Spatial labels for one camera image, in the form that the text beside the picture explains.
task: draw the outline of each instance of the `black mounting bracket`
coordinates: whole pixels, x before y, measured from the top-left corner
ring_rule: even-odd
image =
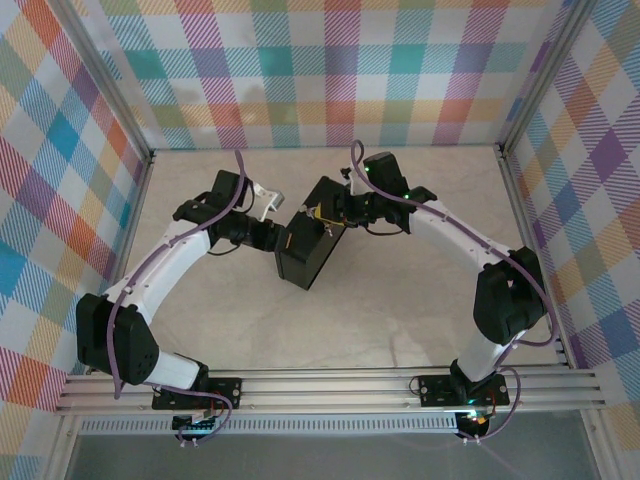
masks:
[[[242,379],[208,378],[205,391],[227,398],[236,409],[240,406]],[[153,410],[217,410],[228,407],[221,400],[213,400],[210,397],[196,397],[160,389],[153,395],[151,408]]]
[[[422,375],[418,379],[421,407],[459,407],[460,397],[451,386],[449,375]],[[491,407],[509,405],[509,392],[504,375],[496,374],[490,381],[471,392],[467,405]]]

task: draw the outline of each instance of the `purple cable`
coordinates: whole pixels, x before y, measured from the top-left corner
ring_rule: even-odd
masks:
[[[194,442],[193,443],[194,447],[197,446],[198,443],[202,444],[202,443],[208,442],[213,437],[215,437],[217,433],[224,428],[224,426],[227,424],[227,422],[231,418],[231,412],[233,411],[233,404],[227,397],[223,397],[222,395],[216,395],[215,393],[209,393],[209,392],[194,392],[193,390],[183,390],[182,388],[167,387],[163,385],[156,385],[154,383],[145,383],[145,385],[149,385],[150,387],[154,387],[154,388],[161,388],[169,392],[180,393],[182,395],[191,395],[193,397],[209,397],[209,398],[212,398],[213,400],[219,400],[227,406],[227,415],[224,417],[224,420],[222,421],[222,423],[220,423],[220,425],[218,425],[211,433],[208,433],[207,435],[199,439],[197,443]],[[181,445],[186,445],[186,440],[182,437],[183,430],[184,430],[184,427],[178,430],[178,440],[180,440]]]
[[[240,153],[240,150],[235,150],[234,153],[236,155],[236,161],[238,162],[238,168],[240,169],[240,181],[238,182],[238,186],[233,195],[233,198],[229,202],[229,205],[227,205],[218,215],[216,215],[212,219],[207,220],[202,225],[198,225],[197,227],[194,227],[187,232],[184,232],[180,235],[175,236],[169,241],[169,244],[163,243],[156,250],[151,252],[151,254],[149,254],[149,256],[140,264],[140,266],[136,269],[136,271],[131,274],[131,278],[127,281],[124,288],[120,292],[120,295],[118,295],[118,298],[113,304],[113,308],[111,308],[111,313],[109,313],[109,320],[107,322],[107,356],[109,357],[109,367],[111,368],[111,376],[113,377],[113,384],[115,387],[115,393],[113,397],[116,400],[120,398],[120,394],[122,393],[122,387],[124,386],[124,382],[122,382],[120,379],[118,363],[116,362],[116,352],[115,352],[115,346],[114,346],[114,340],[113,340],[113,332],[116,326],[116,316],[118,314],[118,309],[120,308],[120,306],[122,305],[122,302],[124,302],[124,299],[127,296],[126,290],[128,288],[133,287],[136,284],[136,281],[142,276],[142,274],[144,274],[147,271],[149,266],[153,263],[153,261],[156,258],[158,258],[158,256],[162,252],[164,252],[168,248],[172,248],[176,243],[188,237],[189,235],[193,235],[194,233],[197,233],[201,230],[205,230],[206,228],[210,227],[211,225],[219,221],[221,218],[223,218],[227,213],[229,213],[235,207],[236,203],[238,203],[238,200],[240,199],[240,195],[242,194],[242,187],[244,185],[244,181],[246,178],[246,172],[244,171],[244,160],[242,159],[242,154]],[[189,395],[195,395],[196,393],[197,392],[191,392],[189,393]]]
[[[356,158],[356,146],[360,147],[360,156],[358,158]],[[359,164],[362,161],[363,157],[364,157],[364,145],[362,144],[362,142],[360,140],[354,140],[353,143],[351,144],[351,165],[353,166],[353,169],[356,172],[356,174],[358,175],[358,177],[360,177],[360,179],[371,190],[373,190],[374,192],[378,193],[379,195],[381,195],[381,196],[383,196],[385,198],[388,198],[389,200],[393,200],[395,202],[400,202],[400,203],[406,203],[407,205],[411,205],[411,206],[414,206],[414,207],[419,208],[421,210],[424,210],[426,212],[429,212],[432,215],[435,215],[436,217],[438,217],[438,218],[440,218],[440,219],[442,219],[444,221],[449,222],[451,225],[456,227],[458,230],[460,230],[462,233],[464,233],[471,240],[473,240],[478,245],[480,245],[483,249],[485,249],[488,252],[493,253],[495,256],[497,256],[501,260],[504,260],[509,265],[511,265],[513,268],[515,268],[527,280],[527,282],[529,282],[529,284],[531,284],[533,289],[540,296],[540,299],[542,300],[542,303],[544,303],[544,306],[547,309],[547,312],[549,312],[549,318],[551,320],[551,336],[549,337],[548,340],[545,340],[544,342],[530,342],[530,341],[527,341],[527,340],[516,340],[515,342],[512,342],[512,343],[528,345],[530,347],[546,347],[547,345],[550,345],[551,343],[553,343],[555,341],[555,339],[556,339],[556,337],[558,335],[559,326],[558,326],[558,319],[556,318],[556,314],[555,314],[555,311],[553,309],[553,305],[551,303],[551,300],[549,299],[549,296],[545,293],[544,289],[540,285],[538,285],[538,282],[536,282],[535,278],[533,278],[533,276],[531,276],[531,274],[529,272],[527,272],[527,270],[524,267],[522,267],[518,262],[513,260],[508,255],[505,255],[504,253],[500,252],[499,250],[493,248],[491,246],[491,244],[489,244],[486,240],[484,240],[480,236],[476,235],[474,232],[469,230],[465,225],[460,223],[455,218],[451,218],[451,217],[447,216],[445,213],[441,212],[440,210],[436,210],[435,208],[432,208],[432,207],[429,207],[429,206],[427,206],[425,204],[416,202],[415,200],[406,199],[406,198],[402,198],[402,197],[396,197],[395,195],[391,195],[390,193],[387,193],[384,190],[381,190],[378,187],[376,187],[373,183],[371,183],[369,181],[369,179],[366,177],[366,175],[364,173],[362,173],[362,170],[360,170]]]

